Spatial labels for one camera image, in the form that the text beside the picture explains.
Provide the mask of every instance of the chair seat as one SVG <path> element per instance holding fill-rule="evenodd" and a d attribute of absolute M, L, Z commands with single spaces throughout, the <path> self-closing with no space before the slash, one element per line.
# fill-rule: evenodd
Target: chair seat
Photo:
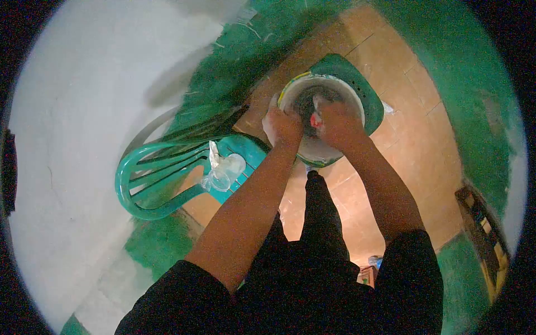
<path fill-rule="evenodd" d="M 226 192 L 215 189 L 210 194 L 223 204 L 245 180 L 257 169 L 266 157 L 267 147 L 260 140 L 246 134 L 232 134 L 213 138 L 219 154 L 227 157 L 237 153 L 244 157 L 246 168 Z M 123 207 L 134 217 L 143 220 L 162 219 L 175 212 L 187 201 L 206 192 L 196 184 L 173 196 L 184 178 L 196 166 L 204 167 L 203 174 L 210 171 L 209 140 L 190 143 L 192 148 L 183 152 L 173 149 L 184 143 L 160 142 L 146 144 L 123 158 L 117 168 L 115 187 Z"/>

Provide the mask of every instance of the tiled floor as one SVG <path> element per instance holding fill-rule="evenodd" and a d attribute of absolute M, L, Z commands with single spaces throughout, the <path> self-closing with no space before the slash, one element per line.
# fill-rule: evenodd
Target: tiled floor
<path fill-rule="evenodd" d="M 461 163 L 441 98 L 405 41 L 372 8 L 348 10 L 330 25 L 319 27 L 249 98 L 250 109 L 236 129 L 267 141 L 261 126 L 271 96 L 293 77 L 328 53 L 344 55 L 369 80 L 380 98 L 395 109 L 386 115 L 371 138 L 407 184 L 436 250 L 455 236 L 462 219 L 454 191 L 461 187 Z M 343 221 L 351 260 L 367 265 L 385 244 L 368 198 L 349 162 L 342 158 L 321 169 Z M 298 240 L 303 227 L 306 176 L 297 163 L 280 205 L 289 240 Z M 202 225 L 218 208 L 212 199 L 197 198 L 184 207 Z"/>

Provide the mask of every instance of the green wall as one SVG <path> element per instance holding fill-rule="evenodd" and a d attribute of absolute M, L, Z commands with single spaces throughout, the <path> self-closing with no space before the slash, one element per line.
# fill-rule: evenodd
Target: green wall
<path fill-rule="evenodd" d="M 505 129 L 517 100 L 491 39 L 462 2 L 371 4 L 430 73 L 455 131 L 465 176 L 502 217 L 509 182 Z"/>
<path fill-rule="evenodd" d="M 445 244 L 437 262 L 444 286 L 441 334 L 464 333 L 476 326 L 489 306 L 486 281 L 467 235 L 460 233 Z"/>

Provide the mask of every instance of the white wall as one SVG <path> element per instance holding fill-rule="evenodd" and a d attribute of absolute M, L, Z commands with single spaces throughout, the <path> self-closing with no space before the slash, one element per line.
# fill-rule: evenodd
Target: white wall
<path fill-rule="evenodd" d="M 243 2 L 70 0 L 39 37 L 9 124 L 18 154 L 10 225 L 23 279 L 56 331 L 132 231 L 114 192 L 123 151 L 180 102 Z M 159 97 L 169 85 L 177 94 Z"/>

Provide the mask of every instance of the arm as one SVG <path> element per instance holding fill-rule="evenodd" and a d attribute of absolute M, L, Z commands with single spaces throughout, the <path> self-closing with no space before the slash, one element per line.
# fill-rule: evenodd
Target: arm
<path fill-rule="evenodd" d="M 185 260 L 201 267 L 231 292 L 247 274 L 276 216 L 303 134 L 300 117 L 272 99 L 263 128 L 273 149 L 220 207 Z"/>
<path fill-rule="evenodd" d="M 385 243 L 399 233 L 424 229 L 413 196 L 366 135 L 360 120 L 340 102 L 319 100 L 323 121 L 319 136 L 341 151 L 363 180 Z"/>

